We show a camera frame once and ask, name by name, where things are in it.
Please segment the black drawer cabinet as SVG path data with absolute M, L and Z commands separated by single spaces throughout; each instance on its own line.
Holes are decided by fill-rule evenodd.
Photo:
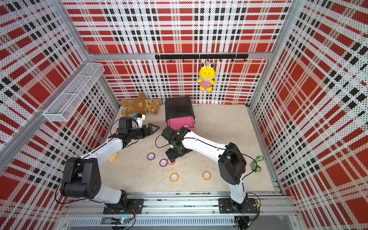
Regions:
M 191 99 L 185 97 L 175 97 L 165 100 L 165 120 L 172 118 L 192 116 L 195 119 Z

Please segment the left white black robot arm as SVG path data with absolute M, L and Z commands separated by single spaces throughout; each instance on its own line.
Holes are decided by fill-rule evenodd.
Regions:
M 159 126 L 151 123 L 141 128 L 119 127 L 116 133 L 109 136 L 108 141 L 96 149 L 79 158 L 69 158 L 65 163 L 63 178 L 57 187 L 60 195 L 73 197 L 78 201 L 89 199 L 106 206 L 125 209 L 128 206 L 126 191 L 104 185 L 100 168 L 114 154 L 129 147 L 132 140 L 144 139 L 159 129 Z

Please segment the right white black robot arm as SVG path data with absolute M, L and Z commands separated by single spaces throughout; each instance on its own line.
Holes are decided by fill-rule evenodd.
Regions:
M 171 163 L 192 151 L 210 158 L 218 164 L 221 178 L 229 184 L 231 200 L 239 205 L 244 202 L 246 160 L 234 143 L 215 143 L 184 127 L 179 130 L 166 127 L 161 136 L 170 145 L 165 154 Z

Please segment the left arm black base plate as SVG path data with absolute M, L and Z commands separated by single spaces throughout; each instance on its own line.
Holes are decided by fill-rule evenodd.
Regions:
M 103 214 L 141 214 L 143 203 L 144 199 L 123 199 L 117 204 L 106 204 Z

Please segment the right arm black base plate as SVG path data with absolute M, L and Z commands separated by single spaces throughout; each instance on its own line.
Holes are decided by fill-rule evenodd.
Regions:
M 231 198 L 218 199 L 219 212 L 225 213 L 239 213 L 239 214 L 256 214 L 258 207 L 254 198 L 246 197 L 242 203 L 237 203 Z

